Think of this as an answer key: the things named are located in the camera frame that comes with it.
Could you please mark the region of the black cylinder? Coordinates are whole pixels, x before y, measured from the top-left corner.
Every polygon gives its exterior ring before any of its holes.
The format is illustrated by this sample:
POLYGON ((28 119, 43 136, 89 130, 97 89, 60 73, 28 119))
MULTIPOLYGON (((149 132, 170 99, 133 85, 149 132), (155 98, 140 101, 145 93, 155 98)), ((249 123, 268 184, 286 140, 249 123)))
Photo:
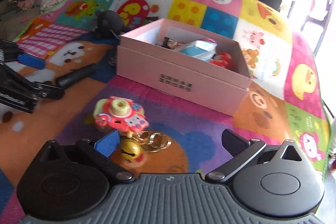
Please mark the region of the black cylinder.
POLYGON ((69 87, 73 86, 79 81, 89 77, 96 71, 97 71, 97 64, 92 63, 80 69, 72 70, 70 73, 67 73, 66 75, 56 78, 55 84, 60 88, 68 89, 69 87))

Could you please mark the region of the red cartoon keychain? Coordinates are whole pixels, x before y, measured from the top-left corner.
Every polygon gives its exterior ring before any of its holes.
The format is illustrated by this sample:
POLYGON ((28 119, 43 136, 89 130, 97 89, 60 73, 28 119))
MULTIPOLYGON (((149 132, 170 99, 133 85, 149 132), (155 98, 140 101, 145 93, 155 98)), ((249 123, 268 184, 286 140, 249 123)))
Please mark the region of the red cartoon keychain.
POLYGON ((95 105, 93 118, 104 135, 112 130, 119 133, 120 145, 116 151, 131 164, 145 161, 147 153, 167 149, 172 143, 166 134, 148 129, 143 106, 131 99, 114 96, 101 99, 95 105))

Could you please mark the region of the black plush toy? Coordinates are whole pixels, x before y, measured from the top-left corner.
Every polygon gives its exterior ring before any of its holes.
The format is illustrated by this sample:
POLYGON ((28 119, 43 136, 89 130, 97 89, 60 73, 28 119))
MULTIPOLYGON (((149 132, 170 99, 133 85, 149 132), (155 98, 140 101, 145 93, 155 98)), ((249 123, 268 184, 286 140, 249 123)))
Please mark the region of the black plush toy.
POLYGON ((97 27, 95 33, 99 38, 116 38, 130 31, 130 28, 125 25, 120 15, 111 10, 96 11, 97 27))

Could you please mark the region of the red cartoon figure toy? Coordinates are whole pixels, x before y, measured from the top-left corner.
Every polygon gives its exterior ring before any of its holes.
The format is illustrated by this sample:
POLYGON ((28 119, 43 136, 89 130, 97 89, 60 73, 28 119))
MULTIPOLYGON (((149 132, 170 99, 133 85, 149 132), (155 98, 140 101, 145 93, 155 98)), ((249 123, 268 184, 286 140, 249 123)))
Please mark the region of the red cartoon figure toy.
POLYGON ((234 61, 229 53, 223 52, 221 54, 215 55, 210 61, 210 64, 217 65, 221 68, 225 68, 234 71, 234 61))

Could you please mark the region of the blue tissue pack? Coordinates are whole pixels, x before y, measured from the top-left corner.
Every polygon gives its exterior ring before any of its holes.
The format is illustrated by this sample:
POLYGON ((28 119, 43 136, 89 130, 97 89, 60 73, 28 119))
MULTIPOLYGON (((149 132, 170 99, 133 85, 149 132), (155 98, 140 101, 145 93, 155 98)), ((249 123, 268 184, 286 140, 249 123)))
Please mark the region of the blue tissue pack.
POLYGON ((199 39, 177 48, 177 52, 203 61, 210 61, 216 53, 217 43, 199 39))

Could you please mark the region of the cartoon figure keychain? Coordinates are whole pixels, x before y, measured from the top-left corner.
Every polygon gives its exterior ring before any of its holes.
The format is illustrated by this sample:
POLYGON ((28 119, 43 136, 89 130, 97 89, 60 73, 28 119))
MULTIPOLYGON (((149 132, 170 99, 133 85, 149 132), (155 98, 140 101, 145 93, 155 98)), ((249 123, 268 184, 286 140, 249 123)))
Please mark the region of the cartoon figure keychain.
POLYGON ((167 48, 170 50, 174 50, 175 48, 183 45, 184 42, 180 42, 176 39, 172 39, 169 37, 165 37, 162 41, 159 41, 156 43, 157 46, 163 47, 163 48, 167 48))

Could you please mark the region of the colourful cartoon play mat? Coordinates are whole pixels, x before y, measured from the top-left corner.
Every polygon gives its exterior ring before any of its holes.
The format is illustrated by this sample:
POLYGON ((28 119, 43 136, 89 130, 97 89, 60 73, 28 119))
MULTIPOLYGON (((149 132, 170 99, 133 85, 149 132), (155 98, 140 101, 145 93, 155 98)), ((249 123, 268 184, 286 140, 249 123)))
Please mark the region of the colourful cartoon play mat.
POLYGON ((330 128, 309 44, 257 0, 65 0, 17 23, 10 40, 46 62, 21 75, 53 81, 96 63, 97 71, 32 114, 1 106, 1 223, 23 217, 17 184, 42 144, 101 132, 96 102, 132 99, 172 145, 132 163, 140 172, 198 172, 229 159, 225 128, 269 144, 293 139, 325 173, 330 128))

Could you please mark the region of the pink cardboard box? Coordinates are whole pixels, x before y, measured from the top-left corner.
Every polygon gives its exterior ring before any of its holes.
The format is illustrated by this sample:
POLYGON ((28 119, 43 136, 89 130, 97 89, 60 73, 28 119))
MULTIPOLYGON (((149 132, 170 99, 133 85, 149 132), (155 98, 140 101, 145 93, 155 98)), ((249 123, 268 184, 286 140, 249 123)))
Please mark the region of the pink cardboard box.
POLYGON ((117 74, 167 94, 233 116, 250 92, 251 77, 238 42, 225 36, 160 19, 121 36, 117 74), (180 42, 211 38, 229 53, 234 71, 157 46, 165 37, 180 42))

